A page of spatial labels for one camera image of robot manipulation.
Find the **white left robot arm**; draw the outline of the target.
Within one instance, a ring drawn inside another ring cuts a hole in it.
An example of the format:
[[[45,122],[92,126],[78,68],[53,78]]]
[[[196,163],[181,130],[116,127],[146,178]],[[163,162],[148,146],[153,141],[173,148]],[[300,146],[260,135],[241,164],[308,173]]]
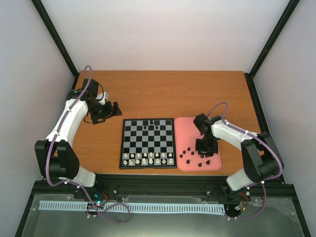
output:
[[[105,122],[122,112],[117,102],[111,103],[106,92],[98,93],[100,84],[85,79],[81,89],[71,90],[66,97],[65,108],[51,133],[35,143],[35,153],[41,174],[51,186],[53,179],[59,183],[71,183],[85,187],[85,192],[96,199],[102,195],[103,187],[95,181],[96,175],[83,168],[73,150],[77,129],[86,115],[92,124]]]

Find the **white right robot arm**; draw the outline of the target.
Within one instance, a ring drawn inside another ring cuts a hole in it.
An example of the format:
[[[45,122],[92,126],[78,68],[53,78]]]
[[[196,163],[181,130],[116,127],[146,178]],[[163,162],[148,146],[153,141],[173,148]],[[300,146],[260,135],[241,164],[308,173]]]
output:
[[[284,163],[271,134],[244,130],[221,116],[208,118],[200,114],[193,123],[202,136],[196,139],[196,151],[200,157],[218,154],[218,140],[224,140],[241,151],[243,168],[221,184],[224,199],[233,199],[241,189],[282,174]]]

